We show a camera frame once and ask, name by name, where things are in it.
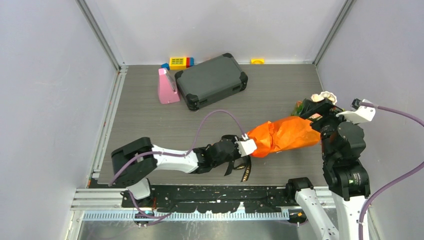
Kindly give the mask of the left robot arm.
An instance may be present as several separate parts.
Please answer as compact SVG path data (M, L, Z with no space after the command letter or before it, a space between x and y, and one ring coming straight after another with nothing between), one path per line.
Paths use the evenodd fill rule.
M109 185L126 188L136 203L148 207L154 197L147 176L156 170L204 174L227 164L226 176L243 170L241 180L246 182L252 162L250 156L240 153L239 144L236 135L224 135L214 144L182 151L159 147L149 137L142 137L111 153L114 176Z

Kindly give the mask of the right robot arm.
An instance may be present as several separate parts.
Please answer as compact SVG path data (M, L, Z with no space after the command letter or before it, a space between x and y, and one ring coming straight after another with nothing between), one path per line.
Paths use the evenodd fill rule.
M352 107L351 111L343 110L327 98L302 102L300 118L320 116L310 126L320 134L323 176L337 210L338 226L326 214L307 177L289 179L285 198L301 207L318 240L357 240L355 225L362 222L361 208L371 193L369 175L360 162L366 143L359 125L372 121L376 110L359 99Z

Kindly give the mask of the orange flower bouquet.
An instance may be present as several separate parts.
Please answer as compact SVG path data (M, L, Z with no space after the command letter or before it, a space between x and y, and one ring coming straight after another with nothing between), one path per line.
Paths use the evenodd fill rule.
M311 147L320 142L320 134L313 130L311 123L321 118L315 113L307 119L300 117L303 104L298 101L290 116L276 121L264 122L247 132L257 149L253 157L264 158L269 154L304 147Z

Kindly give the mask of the black ribbon gold lettering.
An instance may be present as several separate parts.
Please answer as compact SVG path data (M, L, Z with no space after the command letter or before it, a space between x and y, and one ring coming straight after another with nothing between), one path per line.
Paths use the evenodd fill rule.
M245 183L249 180L251 170L252 170L252 160L249 155L243 156L240 158L241 163L235 166L235 160L232 160L228 163L227 169L224 173L224 176L228 176L232 173L232 171L243 170L243 175L240 180L241 183Z

